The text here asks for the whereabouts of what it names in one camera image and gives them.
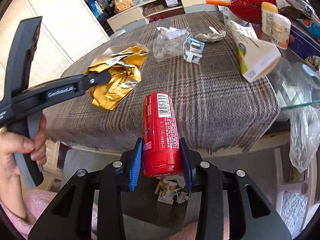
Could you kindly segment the person's left hand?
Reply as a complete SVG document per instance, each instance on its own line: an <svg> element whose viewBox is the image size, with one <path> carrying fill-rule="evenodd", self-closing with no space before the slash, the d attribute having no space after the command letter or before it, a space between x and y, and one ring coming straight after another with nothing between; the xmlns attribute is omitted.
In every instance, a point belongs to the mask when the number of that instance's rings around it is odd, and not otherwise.
<svg viewBox="0 0 320 240"><path fill-rule="evenodd" d="M33 140L1 128L1 202L17 217L26 219L20 169L14 153L30 154L37 165L44 165L46 157L46 117L43 115L39 132Z"/></svg>

